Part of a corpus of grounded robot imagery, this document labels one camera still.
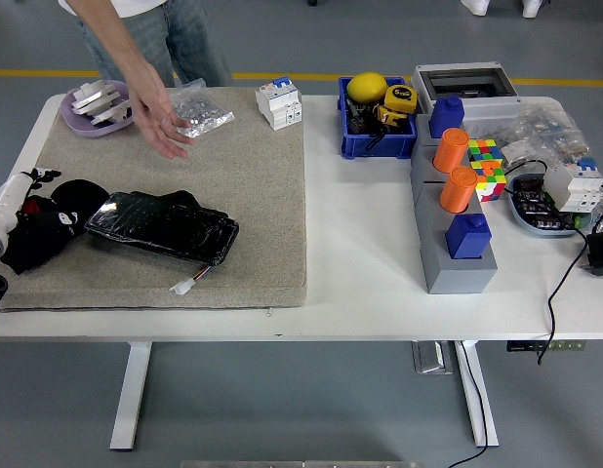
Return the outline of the person's right hand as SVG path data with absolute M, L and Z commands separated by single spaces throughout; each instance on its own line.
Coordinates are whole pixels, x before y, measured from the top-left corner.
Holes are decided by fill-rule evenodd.
M 134 123 L 145 141 L 168 159 L 187 158 L 182 145 L 193 139 L 180 132 L 190 124 L 175 112 L 167 89 L 155 68 L 142 60 L 130 69 L 127 78 Z

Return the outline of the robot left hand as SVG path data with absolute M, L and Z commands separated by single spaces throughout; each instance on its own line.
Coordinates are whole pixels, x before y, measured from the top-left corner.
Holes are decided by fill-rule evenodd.
M 61 176 L 60 171 L 33 168 L 29 172 L 11 175 L 0 187 L 0 251 L 7 249 L 13 232 L 18 235 L 32 232 L 67 232 L 79 235 L 84 228 L 78 224 L 76 212 L 41 212 L 28 214 L 22 210 L 31 189 L 40 188 L 44 182 L 51 182 Z

